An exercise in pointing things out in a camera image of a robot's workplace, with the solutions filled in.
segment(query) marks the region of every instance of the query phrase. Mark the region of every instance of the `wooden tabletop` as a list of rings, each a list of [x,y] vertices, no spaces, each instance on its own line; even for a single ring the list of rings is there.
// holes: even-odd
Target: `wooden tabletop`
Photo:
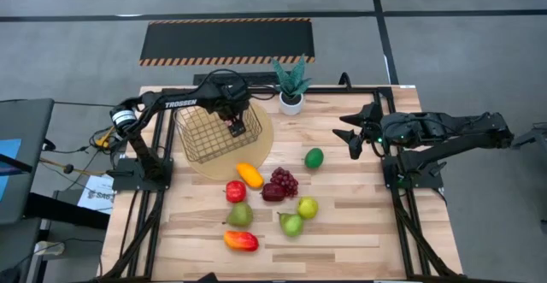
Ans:
[[[160,90],[160,86],[147,86],[141,92]],[[421,110],[415,88],[393,86],[393,93],[397,111]],[[294,212],[298,198],[271,206],[262,201],[258,191],[250,191],[248,202],[255,220],[248,230],[260,242],[254,253],[234,252],[225,246],[222,235],[233,229],[221,224],[231,208],[222,191],[226,182],[208,180],[189,168],[175,132],[175,170],[163,205],[152,280],[196,280],[209,272],[215,272],[220,280],[405,278],[391,194],[384,186],[379,158],[364,145],[361,158],[351,160],[347,144],[332,133],[333,128],[356,129],[338,118],[359,112],[371,101],[368,94],[306,94],[303,111],[296,116],[281,114],[278,98],[257,102],[272,117],[274,129],[273,148],[259,171],[268,181],[278,166],[291,170],[300,183],[300,196],[316,198],[320,211],[305,222],[300,237],[289,239],[280,230],[276,212]],[[163,139],[168,117],[165,120]],[[147,143],[151,143],[154,124],[152,120],[143,131]],[[310,171],[303,158],[314,147],[323,150],[325,161],[318,170]],[[105,271],[118,259],[132,195],[123,192],[115,197],[102,254]],[[415,190],[415,195],[424,236],[450,268],[461,272],[443,200],[427,189]],[[133,236],[139,201],[137,197],[126,246]],[[148,239],[143,244],[137,274],[144,272]],[[419,273],[410,235],[409,244]]]

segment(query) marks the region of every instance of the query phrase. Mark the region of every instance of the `red grapes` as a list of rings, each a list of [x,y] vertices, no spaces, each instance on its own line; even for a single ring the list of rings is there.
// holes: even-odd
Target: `red grapes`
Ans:
[[[273,171],[270,182],[284,187],[287,197],[294,198],[298,195],[298,180],[295,180],[291,172],[284,170],[282,167],[278,167]]]

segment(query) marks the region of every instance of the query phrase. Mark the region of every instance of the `green lemon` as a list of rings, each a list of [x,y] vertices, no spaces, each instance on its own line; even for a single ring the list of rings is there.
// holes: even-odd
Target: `green lemon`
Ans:
[[[311,149],[304,158],[304,164],[308,168],[318,168],[323,163],[323,157],[322,150],[318,148]]]

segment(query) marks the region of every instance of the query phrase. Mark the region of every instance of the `concrete floor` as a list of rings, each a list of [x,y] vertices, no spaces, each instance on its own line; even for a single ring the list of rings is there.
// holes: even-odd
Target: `concrete floor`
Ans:
[[[547,0],[381,0],[384,10],[547,9]],[[0,0],[0,16],[237,13],[372,10],[372,0]],[[424,110],[503,114],[515,133],[547,121],[547,16],[387,18],[401,84],[417,85]],[[188,85],[214,67],[141,68],[147,21],[0,23],[0,100],[53,97],[117,103],[142,85]],[[315,83],[387,84],[374,18],[313,19]],[[263,65],[231,66],[241,72]],[[60,149],[86,144],[109,124],[108,109],[56,105],[48,138]],[[448,161],[445,195],[466,274],[544,282],[547,181],[541,153],[474,150]],[[48,156],[83,166],[91,155]],[[108,167],[101,157],[94,169]],[[50,195],[69,184],[40,168],[33,190]],[[51,262],[46,282],[87,280],[97,258]]]

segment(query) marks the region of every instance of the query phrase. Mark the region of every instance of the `wire basket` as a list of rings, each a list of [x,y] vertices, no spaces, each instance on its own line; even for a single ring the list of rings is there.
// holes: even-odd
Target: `wire basket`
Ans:
[[[204,163],[236,150],[258,139],[262,126],[253,106],[243,113],[246,131],[232,137],[227,125],[215,112],[200,107],[180,109],[175,114],[177,131],[189,162]]]

